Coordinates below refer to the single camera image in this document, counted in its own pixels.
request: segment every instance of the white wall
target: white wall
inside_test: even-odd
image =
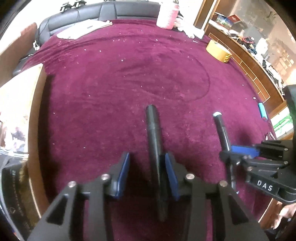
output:
[[[167,0],[150,0],[161,3]],[[31,0],[28,5],[14,18],[0,39],[0,53],[31,23],[40,23],[47,17],[59,12],[60,6],[66,0]],[[103,0],[86,0],[87,4],[103,2]],[[202,4],[202,0],[179,0],[180,12],[190,24],[193,24]]]

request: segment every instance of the white paper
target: white paper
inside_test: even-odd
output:
[[[112,22],[110,22],[109,20],[103,22],[93,19],[87,19],[85,21],[75,23],[75,25],[58,33],[57,37],[60,39],[78,39],[79,37],[84,36],[94,30],[104,28],[110,25],[112,25]]]

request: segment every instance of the maroon tablecloth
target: maroon tablecloth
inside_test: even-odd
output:
[[[146,106],[154,104],[160,112],[166,150],[212,183],[226,178],[215,111],[223,113],[233,144],[261,142],[272,129],[261,119],[253,100],[258,96],[234,61],[224,64],[208,54],[208,37],[195,40],[153,21],[116,20],[77,40],[53,36],[28,61],[25,68],[43,63],[48,74],[39,150],[50,200],[69,181],[87,182],[107,172],[129,151],[126,197],[112,204],[115,240],[180,236],[173,218],[156,220]],[[238,179],[239,196],[259,218],[270,198],[246,186],[243,173]]]

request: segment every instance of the screw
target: screw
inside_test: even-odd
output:
[[[228,185],[227,181],[224,180],[220,181],[219,184],[221,187],[226,187]]]
[[[68,183],[68,187],[73,188],[76,186],[76,182],[75,181],[71,181]]]
[[[109,174],[106,174],[106,173],[101,176],[101,179],[103,181],[108,180],[109,178],[110,178],[110,175]]]
[[[192,173],[186,174],[186,179],[193,180],[194,178],[195,178],[194,174],[192,174]]]

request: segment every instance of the pink bottle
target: pink bottle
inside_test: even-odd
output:
[[[160,28],[172,29],[179,12],[178,0],[161,4],[156,25]]]

